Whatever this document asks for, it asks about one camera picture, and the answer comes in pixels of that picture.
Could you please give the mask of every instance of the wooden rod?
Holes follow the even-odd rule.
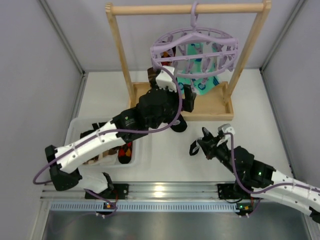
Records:
[[[111,32],[113,35],[113,39],[114,39],[114,42],[116,45],[116,49],[118,51],[125,84],[128,89],[128,92],[129,92],[130,102],[135,103],[135,101],[136,101],[135,90],[134,90],[134,86],[133,86],[131,78],[130,78],[129,68],[128,68],[128,64],[127,64],[127,60],[126,60],[124,46],[122,44],[122,40],[121,40],[121,36],[120,36],[120,32],[119,32],[117,19],[116,19],[116,16],[113,15],[111,12],[112,7],[113,7],[112,3],[107,3],[105,5],[106,17],[108,18],[108,22],[109,22],[110,29],[111,29]]]
[[[226,89],[223,98],[224,98],[224,104],[228,104],[229,99],[237,85],[237,82],[239,80],[239,77],[244,70],[246,63],[248,61],[248,58],[254,49],[255,43],[258,39],[258,36],[261,32],[261,29],[264,26],[264,23],[267,19],[267,16],[269,14],[269,11],[271,9],[271,0],[263,0],[263,11],[261,13],[257,13],[256,17],[254,19],[254,22],[252,24],[251,30],[249,32],[249,35],[245,41],[243,50],[241,52],[241,55],[239,57],[239,60],[236,64],[236,67],[234,69],[233,75],[231,77],[230,83],[228,85],[228,88]]]
[[[192,5],[144,5],[144,6],[112,6],[111,13],[118,15],[164,15],[190,14]],[[263,3],[229,3],[229,4],[198,4],[196,14],[236,14],[261,13]]]

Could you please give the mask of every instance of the hanger hook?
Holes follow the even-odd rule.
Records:
[[[197,5],[198,5],[198,2],[195,1],[191,8],[191,27],[193,28],[193,30],[195,30],[195,28],[197,27],[197,19],[198,19],[198,14],[196,14]]]

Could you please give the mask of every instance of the white bin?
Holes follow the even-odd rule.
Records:
[[[74,118],[69,126],[68,132],[65,138],[65,145],[71,144],[80,139],[80,134],[88,130],[93,130],[92,124],[103,123],[110,121],[111,118],[107,116],[96,117],[77,117]],[[98,162],[93,164],[82,165],[82,167],[88,168],[127,168],[137,164],[142,152],[142,141],[140,139],[133,141],[132,143],[132,158],[127,164],[121,164],[118,160],[118,154],[109,155],[103,157]]]

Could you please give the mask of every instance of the wooden drying rack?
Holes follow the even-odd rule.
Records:
[[[121,68],[129,92],[130,107],[134,107],[141,95],[149,89],[148,82],[132,83],[124,46],[122,44],[116,16],[128,15],[169,15],[190,14],[192,5],[146,5],[146,6],[113,6],[112,3],[105,5],[106,16],[119,54]],[[246,62],[255,46],[260,31],[271,9],[271,0],[263,0],[262,3],[239,3],[239,4],[198,4],[196,14],[236,14],[256,13],[249,35],[245,41],[243,50],[233,71],[231,80],[224,81],[214,87],[205,95],[198,95],[195,99],[193,112],[183,112],[187,121],[230,121],[234,117],[231,95],[236,87],[239,77]]]

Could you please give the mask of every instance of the vent grille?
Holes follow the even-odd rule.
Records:
[[[108,212],[104,202],[54,201],[52,211]],[[230,213],[239,212],[235,203],[224,202],[118,202],[118,212],[194,212]]]

